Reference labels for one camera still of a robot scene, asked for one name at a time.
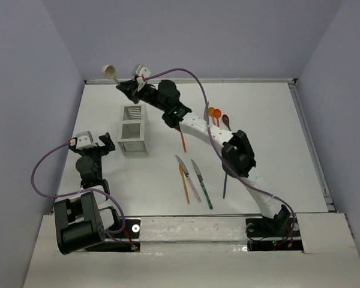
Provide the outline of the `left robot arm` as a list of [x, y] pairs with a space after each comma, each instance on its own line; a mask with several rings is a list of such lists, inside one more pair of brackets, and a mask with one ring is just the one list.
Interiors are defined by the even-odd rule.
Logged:
[[80, 157], [75, 168], [80, 175], [80, 190], [54, 204], [56, 240], [62, 254], [85, 250], [114, 237], [125, 228], [121, 207], [110, 198], [108, 181], [103, 177], [102, 158], [116, 149], [110, 134], [99, 137], [90, 131], [70, 140], [69, 149]]

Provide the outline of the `yellow-orange plastic spoon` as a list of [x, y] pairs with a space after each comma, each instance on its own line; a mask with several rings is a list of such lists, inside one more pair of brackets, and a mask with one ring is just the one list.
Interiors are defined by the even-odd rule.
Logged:
[[214, 112], [215, 112], [215, 109], [213, 107], [208, 108], [208, 115], [211, 117], [213, 124], [216, 125]]

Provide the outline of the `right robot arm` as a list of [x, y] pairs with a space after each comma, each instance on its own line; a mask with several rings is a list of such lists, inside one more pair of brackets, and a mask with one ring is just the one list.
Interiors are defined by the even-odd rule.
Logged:
[[153, 86], [134, 78], [116, 87], [133, 103], [142, 101], [162, 111], [162, 119], [170, 128], [211, 145], [221, 160], [223, 170], [240, 181], [257, 204], [263, 228], [270, 235], [281, 235], [286, 239], [292, 236], [296, 215], [287, 202], [262, 189], [260, 176], [255, 171], [255, 154], [244, 131], [223, 130], [197, 116], [181, 103], [180, 91], [171, 80], [162, 80], [158, 86]]

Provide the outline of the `dark brown wooden spoon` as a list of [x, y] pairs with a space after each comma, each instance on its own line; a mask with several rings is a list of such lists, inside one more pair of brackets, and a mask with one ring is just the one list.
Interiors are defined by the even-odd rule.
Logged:
[[227, 115], [223, 115], [223, 116], [222, 116], [222, 121], [223, 121], [224, 125], [227, 127], [227, 129], [228, 129], [229, 131], [231, 131], [230, 119], [229, 119], [229, 117], [228, 117]]

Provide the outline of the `beige wooden spoon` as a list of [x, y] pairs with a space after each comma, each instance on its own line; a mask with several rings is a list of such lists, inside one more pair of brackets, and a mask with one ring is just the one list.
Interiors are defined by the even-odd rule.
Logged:
[[102, 72], [106, 79], [114, 81], [117, 85], [119, 84], [119, 80], [116, 76], [116, 68], [113, 65], [104, 65], [102, 67]]

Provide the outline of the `red-orange plastic spoon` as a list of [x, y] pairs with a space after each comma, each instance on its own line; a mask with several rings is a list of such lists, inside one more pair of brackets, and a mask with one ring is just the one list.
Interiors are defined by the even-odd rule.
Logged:
[[220, 109], [215, 109], [213, 112], [214, 119], [216, 121], [216, 126], [220, 126], [220, 118], [222, 116]]

